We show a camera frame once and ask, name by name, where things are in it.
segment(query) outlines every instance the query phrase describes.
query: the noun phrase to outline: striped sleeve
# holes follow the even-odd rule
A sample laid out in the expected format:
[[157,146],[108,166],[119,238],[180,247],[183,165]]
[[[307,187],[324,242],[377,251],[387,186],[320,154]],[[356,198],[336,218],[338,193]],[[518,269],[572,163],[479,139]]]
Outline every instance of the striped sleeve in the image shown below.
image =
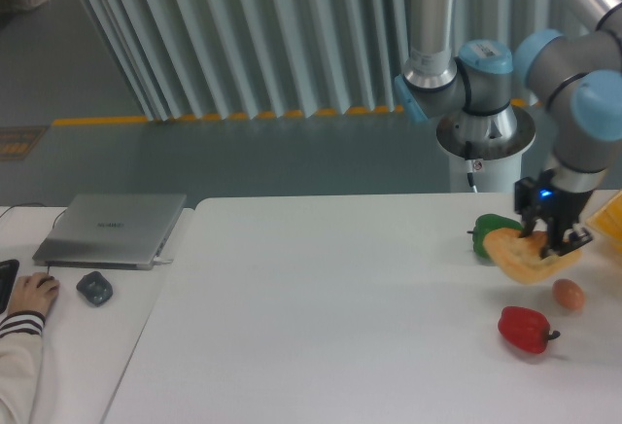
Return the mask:
[[17,333],[40,335],[45,325],[46,318],[39,312],[29,310],[15,312],[0,323],[0,338]]

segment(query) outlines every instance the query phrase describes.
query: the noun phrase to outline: green bell pepper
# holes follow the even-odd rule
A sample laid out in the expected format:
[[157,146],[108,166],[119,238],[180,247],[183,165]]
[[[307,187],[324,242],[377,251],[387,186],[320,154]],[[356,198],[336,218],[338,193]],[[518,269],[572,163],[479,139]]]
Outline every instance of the green bell pepper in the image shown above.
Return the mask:
[[473,228],[473,231],[470,231],[473,235],[473,251],[475,251],[475,254],[484,259],[490,259],[486,249],[484,249],[484,237],[490,231],[498,230],[499,228],[522,230],[523,226],[510,218],[495,215],[494,213],[480,216],[475,220],[475,228]]

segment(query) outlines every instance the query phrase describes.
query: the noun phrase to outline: yellow object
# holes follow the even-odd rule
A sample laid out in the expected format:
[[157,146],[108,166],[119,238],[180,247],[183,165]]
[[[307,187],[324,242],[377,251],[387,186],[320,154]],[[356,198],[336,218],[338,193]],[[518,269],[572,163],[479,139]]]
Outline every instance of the yellow object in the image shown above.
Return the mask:
[[511,228],[491,231],[484,238],[484,248],[503,273],[524,285],[542,281],[581,257],[581,251],[577,249],[565,256],[552,255],[542,259],[540,249],[546,244],[546,232],[534,231],[531,236],[518,237],[520,233]]
[[586,221],[587,226],[605,236],[622,252],[622,191]]

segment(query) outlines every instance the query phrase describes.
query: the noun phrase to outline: gray floor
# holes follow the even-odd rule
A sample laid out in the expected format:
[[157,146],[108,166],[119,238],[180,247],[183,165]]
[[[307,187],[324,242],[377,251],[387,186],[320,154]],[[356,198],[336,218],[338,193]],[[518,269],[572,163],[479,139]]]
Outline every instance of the gray floor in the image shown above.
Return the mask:
[[[78,0],[0,18],[0,126],[139,110]],[[554,124],[533,110],[524,156],[536,175]],[[404,115],[54,126],[23,161],[0,162],[0,205],[67,205],[78,193],[183,192],[206,197],[444,193],[435,121]],[[603,187],[622,187],[622,163]]]

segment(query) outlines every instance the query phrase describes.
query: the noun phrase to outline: person's arm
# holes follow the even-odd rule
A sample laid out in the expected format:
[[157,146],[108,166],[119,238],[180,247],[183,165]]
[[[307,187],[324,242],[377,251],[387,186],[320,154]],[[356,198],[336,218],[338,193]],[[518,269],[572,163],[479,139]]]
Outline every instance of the person's arm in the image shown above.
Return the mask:
[[45,273],[21,277],[0,323],[0,423],[27,424],[43,355],[41,334],[58,295],[58,282]]

